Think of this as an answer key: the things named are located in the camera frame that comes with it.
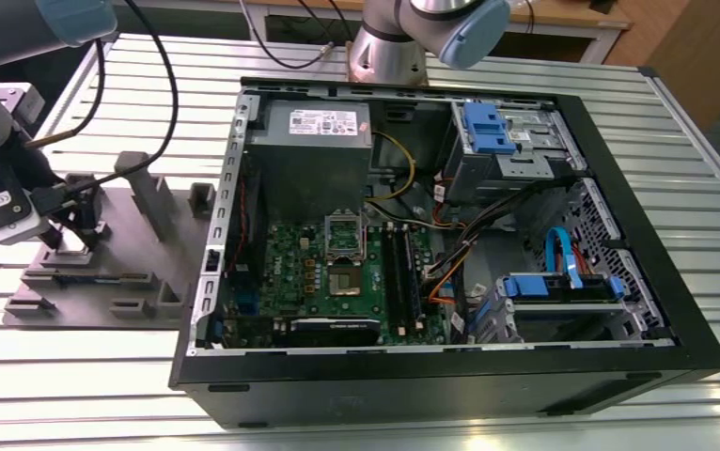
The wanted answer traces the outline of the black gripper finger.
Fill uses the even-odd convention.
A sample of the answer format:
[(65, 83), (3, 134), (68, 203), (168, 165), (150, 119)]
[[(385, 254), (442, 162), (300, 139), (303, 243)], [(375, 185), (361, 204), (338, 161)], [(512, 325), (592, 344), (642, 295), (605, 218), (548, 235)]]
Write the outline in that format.
[(49, 217), (44, 217), (44, 220), (47, 221), (48, 228), (39, 235), (39, 239), (49, 249), (59, 249), (63, 243), (63, 226)]
[(92, 251), (99, 243), (100, 232), (97, 231), (101, 214), (101, 190), (91, 188), (72, 194), (51, 218), (65, 227), (81, 240), (85, 247)]

